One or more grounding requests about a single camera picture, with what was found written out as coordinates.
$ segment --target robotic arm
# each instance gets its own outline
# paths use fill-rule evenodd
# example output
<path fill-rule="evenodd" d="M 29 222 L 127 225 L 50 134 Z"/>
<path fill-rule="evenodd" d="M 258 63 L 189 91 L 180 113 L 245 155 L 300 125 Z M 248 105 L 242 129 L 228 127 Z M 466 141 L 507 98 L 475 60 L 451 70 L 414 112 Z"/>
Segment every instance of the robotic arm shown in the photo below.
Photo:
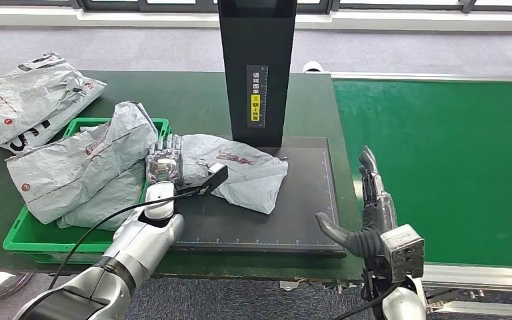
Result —
<path fill-rule="evenodd" d="M 185 187 L 172 182 L 152 185 L 146 201 L 176 194 L 208 195 L 228 178 L 228 168 L 216 164 L 207 178 Z M 120 226 L 113 244 L 93 266 L 68 283 L 28 302 L 17 320 L 122 319 L 136 290 L 152 275 L 162 257 L 183 231 L 173 200 L 139 207 Z"/>
<path fill-rule="evenodd" d="M 372 302 L 376 320 L 424 320 L 425 306 L 419 297 L 423 292 L 417 278 L 423 276 L 425 240 L 410 225 L 397 226 L 393 200 L 384 190 L 376 159 L 368 147 L 363 148 L 359 161 L 364 198 L 362 229 L 345 230 L 322 212 L 315 215 L 319 227 L 334 242 L 364 259 L 362 299 Z M 374 303 L 379 299 L 381 306 Z"/>

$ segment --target green table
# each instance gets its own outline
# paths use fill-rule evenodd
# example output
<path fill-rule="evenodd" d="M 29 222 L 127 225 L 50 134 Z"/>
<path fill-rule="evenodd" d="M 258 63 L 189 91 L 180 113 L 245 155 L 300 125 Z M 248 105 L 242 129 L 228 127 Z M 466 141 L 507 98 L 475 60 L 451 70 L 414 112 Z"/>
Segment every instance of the green table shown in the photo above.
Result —
<path fill-rule="evenodd" d="M 333 85 L 351 168 L 370 146 L 425 261 L 512 268 L 512 79 L 340 73 Z"/>
<path fill-rule="evenodd" d="M 87 71 L 86 76 L 109 85 L 80 117 L 110 117 L 116 103 L 140 101 L 150 116 L 170 120 L 174 132 L 230 135 L 229 111 L 223 73 Z M 345 152 L 331 78 L 328 75 L 292 75 L 285 121 L 286 136 L 326 137 L 329 140 L 341 224 L 360 226 L 352 177 Z M 14 188 L 0 149 L 0 270 L 52 273 L 56 265 L 32 262 L 4 251 L 3 239 L 23 201 Z M 156 275 L 251 279 L 360 279 L 362 261 L 296 255 L 230 255 L 222 253 L 169 253 Z M 70 265 L 75 273 L 85 266 Z"/>

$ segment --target gray carpet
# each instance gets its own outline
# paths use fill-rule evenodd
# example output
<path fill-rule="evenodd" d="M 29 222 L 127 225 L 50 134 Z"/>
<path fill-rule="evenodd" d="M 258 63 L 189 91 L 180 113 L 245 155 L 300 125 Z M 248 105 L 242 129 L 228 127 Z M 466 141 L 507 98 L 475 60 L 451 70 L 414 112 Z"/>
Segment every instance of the gray carpet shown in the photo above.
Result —
<path fill-rule="evenodd" d="M 0 27 L 0 75 L 50 51 L 79 69 L 224 69 L 216 29 Z M 512 34 L 296 31 L 291 70 L 301 72 L 311 60 L 330 71 L 512 75 Z M 10 319 L 49 280 L 36 275 L 19 292 L 0 299 L 0 320 Z M 500 295 L 499 300 L 512 303 L 512 296 Z M 316 283 L 285 292 L 276 281 L 151 279 L 127 318 L 329 319 L 360 303 L 357 289 L 339 295 Z M 363 313 L 352 319 L 368 317 Z"/>

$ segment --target white plastic bag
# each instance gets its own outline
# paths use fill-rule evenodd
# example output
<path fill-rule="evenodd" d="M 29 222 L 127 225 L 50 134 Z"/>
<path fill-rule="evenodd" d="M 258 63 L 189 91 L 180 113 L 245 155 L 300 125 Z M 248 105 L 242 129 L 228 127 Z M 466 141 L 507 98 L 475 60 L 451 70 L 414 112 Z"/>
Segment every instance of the white plastic bag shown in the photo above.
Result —
<path fill-rule="evenodd" d="M 120 176 L 110 180 L 91 200 L 56 220 L 58 227 L 90 228 L 114 212 L 137 204 L 142 195 L 144 180 L 144 161 L 140 160 Z M 128 210 L 113 217 L 98 229 L 114 231 L 132 212 Z"/>
<path fill-rule="evenodd" d="M 229 167 L 229 178 L 212 194 L 233 205 L 269 215 L 283 178 L 287 161 L 244 143 L 212 135 L 184 135 L 181 138 L 183 178 L 186 183 L 207 176 L 215 163 Z"/>
<path fill-rule="evenodd" d="M 115 106 L 110 123 L 8 158 L 7 168 L 30 212 L 48 224 L 144 159 L 156 140 L 142 105 L 127 101 Z"/>
<path fill-rule="evenodd" d="M 0 145 L 72 107 L 85 79 L 52 53 L 19 65 L 0 78 Z"/>
<path fill-rule="evenodd" d="M 79 97 L 74 100 L 69 108 L 50 119 L 38 123 L 13 140 L 1 145 L 1 147 L 18 155 L 48 143 L 56 133 L 62 130 L 73 118 L 98 98 L 107 85 L 102 81 L 87 77 L 84 77 L 83 81 L 83 90 L 79 92 Z"/>

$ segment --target green plastic crate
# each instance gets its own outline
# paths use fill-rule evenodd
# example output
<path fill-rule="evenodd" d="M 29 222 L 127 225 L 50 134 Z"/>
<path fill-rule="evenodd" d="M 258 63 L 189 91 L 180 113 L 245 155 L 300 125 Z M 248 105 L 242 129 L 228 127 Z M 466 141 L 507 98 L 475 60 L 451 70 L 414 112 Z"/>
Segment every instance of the green plastic crate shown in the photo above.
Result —
<path fill-rule="evenodd" d="M 79 132 L 80 127 L 94 127 L 109 122 L 111 118 L 75 118 L 67 126 L 63 137 L 69 137 Z M 171 133 L 166 119 L 152 119 L 158 128 L 160 137 Z M 145 197 L 146 184 L 142 192 Z M 13 251 L 29 256 L 38 263 L 61 263 L 73 248 L 74 243 L 87 231 L 87 228 L 71 227 L 60 229 L 56 222 L 43 225 L 38 221 L 26 205 L 15 220 L 11 230 L 3 242 L 4 250 Z M 94 263 L 107 250 L 113 240 L 113 231 L 95 230 L 77 248 L 70 258 L 73 264 Z"/>

